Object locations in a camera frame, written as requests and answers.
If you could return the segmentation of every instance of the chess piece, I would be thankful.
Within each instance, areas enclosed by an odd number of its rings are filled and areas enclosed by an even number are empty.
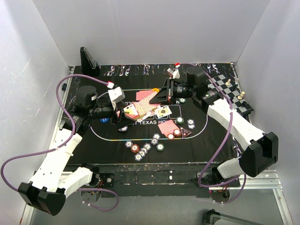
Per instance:
[[[243,101],[242,103],[241,103],[241,106],[242,107],[245,107],[247,105],[247,102],[246,101]]]
[[[242,93],[238,96],[238,100],[242,100],[245,92],[242,91]]]
[[[230,85],[230,79],[228,79],[228,81],[225,83],[227,86],[229,86]]]

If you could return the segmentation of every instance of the checkered board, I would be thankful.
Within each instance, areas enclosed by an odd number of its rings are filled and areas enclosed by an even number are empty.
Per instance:
[[[233,109],[236,109],[241,116],[247,116],[253,111],[253,108],[248,103],[245,105],[245,107],[241,105],[241,103],[246,100],[238,100],[240,93],[234,88],[235,81],[231,80],[230,85],[227,86],[225,83],[228,81],[228,78],[226,78],[224,75],[216,76],[212,80],[215,81],[223,93],[229,97],[232,102]],[[215,86],[211,83],[211,81],[208,87],[215,89]]]

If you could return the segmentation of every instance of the metal frame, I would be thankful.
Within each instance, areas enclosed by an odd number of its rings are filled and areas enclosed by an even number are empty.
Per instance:
[[[284,224],[293,225],[293,221],[289,212],[289,209],[286,205],[285,198],[283,196],[282,189],[273,189],[274,196],[281,214],[281,218]]]
[[[70,73],[69,74],[73,74],[74,73],[74,67],[69,67],[69,68],[70,68]],[[70,78],[70,79],[67,80],[67,88],[66,88],[66,90],[65,90],[65,92],[63,94],[63,97],[61,99],[63,105],[66,104],[71,82],[72,82],[72,78]],[[51,141],[50,141],[49,147],[50,147],[50,145],[55,140],[56,133],[57,133],[58,128],[59,128],[59,124],[60,124],[60,121],[61,121],[62,114],[63,114],[63,110],[60,107],[58,115],[57,115],[57,119],[56,119],[56,122],[55,122],[55,127],[54,127],[54,131],[53,131],[53,134],[52,134],[52,137],[51,137]],[[25,205],[25,209],[24,209],[24,213],[23,213],[20,225],[29,225],[30,224],[30,221],[31,221],[31,218],[32,218],[32,214],[33,214],[33,210],[34,210],[33,207],[31,207],[31,206],[29,206],[27,204]]]

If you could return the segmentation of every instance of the white enclosure wall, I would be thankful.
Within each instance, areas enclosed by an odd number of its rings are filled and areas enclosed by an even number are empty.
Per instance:
[[[31,0],[0,0],[0,162],[46,150],[59,105],[57,82],[68,66]],[[7,164],[5,175],[18,187],[45,156]],[[0,181],[0,224],[19,224],[25,202]]]
[[[68,65],[237,61],[270,0],[33,0]]]
[[[294,224],[300,224],[300,2],[271,0],[237,64],[254,125],[279,137],[274,165]]]

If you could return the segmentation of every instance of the gray floor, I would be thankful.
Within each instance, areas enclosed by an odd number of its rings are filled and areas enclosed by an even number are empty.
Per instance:
[[[244,190],[235,201],[223,207],[208,201],[211,200],[201,201],[192,196],[121,197],[115,210],[101,212],[83,204],[77,192],[54,217],[34,210],[30,224],[200,225],[203,213],[210,209],[264,225],[283,224],[272,190]],[[114,203],[115,198],[104,198],[96,204],[109,208]]]

